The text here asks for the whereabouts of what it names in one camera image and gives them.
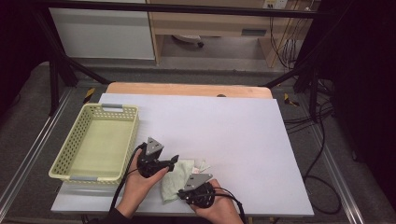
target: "basket handle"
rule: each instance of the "basket handle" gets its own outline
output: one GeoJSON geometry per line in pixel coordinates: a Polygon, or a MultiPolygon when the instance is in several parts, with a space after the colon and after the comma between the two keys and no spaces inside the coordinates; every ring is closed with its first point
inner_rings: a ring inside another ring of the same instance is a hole
{"type": "Polygon", "coordinates": [[[75,181],[97,181],[97,176],[83,176],[83,175],[71,175],[69,180],[75,181]]]}
{"type": "Polygon", "coordinates": [[[111,112],[123,112],[123,107],[122,105],[113,105],[113,104],[102,104],[102,109],[117,109],[117,110],[111,110],[111,112]]]}

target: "hand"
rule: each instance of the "hand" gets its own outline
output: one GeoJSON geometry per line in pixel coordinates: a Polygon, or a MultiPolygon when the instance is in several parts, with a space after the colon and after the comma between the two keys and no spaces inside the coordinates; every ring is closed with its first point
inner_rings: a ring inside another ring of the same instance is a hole
{"type": "Polygon", "coordinates": [[[137,158],[139,157],[142,149],[138,149],[132,160],[129,172],[131,172],[125,181],[124,193],[117,210],[120,211],[125,217],[132,218],[134,212],[143,202],[149,193],[149,190],[160,181],[168,172],[168,167],[161,169],[157,174],[150,178],[143,177],[137,169],[137,158]]]}
{"type": "MultiPolygon", "coordinates": [[[[209,183],[213,186],[213,188],[220,188],[220,184],[216,179],[212,179],[211,181],[209,181],[209,183]]],[[[216,193],[228,194],[222,189],[215,189],[215,190],[216,193]]],[[[233,200],[230,198],[215,196],[214,203],[212,204],[212,206],[208,208],[200,208],[193,204],[191,204],[190,207],[197,216],[204,217],[214,224],[243,223],[238,213],[236,212],[236,208],[233,205],[233,200]]]]}

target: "white tabletop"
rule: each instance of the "white tabletop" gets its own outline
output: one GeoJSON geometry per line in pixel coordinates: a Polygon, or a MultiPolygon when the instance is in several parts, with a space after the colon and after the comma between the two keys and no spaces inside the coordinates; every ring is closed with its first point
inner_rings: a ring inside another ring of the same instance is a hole
{"type": "MultiPolygon", "coordinates": [[[[102,95],[100,103],[137,105],[136,145],[149,136],[165,148],[160,160],[206,159],[206,173],[240,201],[249,216],[313,216],[276,100],[203,96],[102,95]]],[[[53,212],[106,212],[116,187],[63,183],[53,212]]],[[[163,204],[160,184],[137,213],[191,216],[177,200],[163,204]]]]}

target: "towel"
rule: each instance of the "towel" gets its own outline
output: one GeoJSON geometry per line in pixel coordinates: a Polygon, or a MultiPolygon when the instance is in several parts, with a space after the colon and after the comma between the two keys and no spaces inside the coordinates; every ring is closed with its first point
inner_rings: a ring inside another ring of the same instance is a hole
{"type": "Polygon", "coordinates": [[[210,166],[205,160],[178,160],[173,172],[163,177],[161,194],[163,203],[171,203],[177,200],[177,193],[186,185],[191,174],[198,174],[210,166]]]}

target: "yellow basket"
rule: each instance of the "yellow basket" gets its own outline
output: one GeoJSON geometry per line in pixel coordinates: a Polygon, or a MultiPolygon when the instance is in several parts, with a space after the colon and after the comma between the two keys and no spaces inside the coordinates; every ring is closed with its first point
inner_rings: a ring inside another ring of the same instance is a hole
{"type": "Polygon", "coordinates": [[[65,182],[119,184],[134,150],[138,109],[85,104],[49,176],[65,182]]]}

